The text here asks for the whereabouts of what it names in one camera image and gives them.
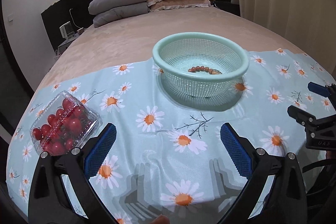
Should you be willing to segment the left hand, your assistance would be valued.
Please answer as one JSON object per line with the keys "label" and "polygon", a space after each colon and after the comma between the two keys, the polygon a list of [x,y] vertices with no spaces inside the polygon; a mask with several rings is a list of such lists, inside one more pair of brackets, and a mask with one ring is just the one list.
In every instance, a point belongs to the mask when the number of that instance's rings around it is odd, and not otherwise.
{"label": "left hand", "polygon": [[156,217],[155,220],[153,220],[150,224],[170,224],[170,220],[165,215],[159,215]]}

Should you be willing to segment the right hand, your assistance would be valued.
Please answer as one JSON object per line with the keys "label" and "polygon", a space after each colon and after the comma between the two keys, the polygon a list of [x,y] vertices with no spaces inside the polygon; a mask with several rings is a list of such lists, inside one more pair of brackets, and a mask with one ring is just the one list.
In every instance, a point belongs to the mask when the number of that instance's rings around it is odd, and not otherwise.
{"label": "right hand", "polygon": [[336,159],[336,152],[335,151],[327,151],[326,152],[326,159]]}

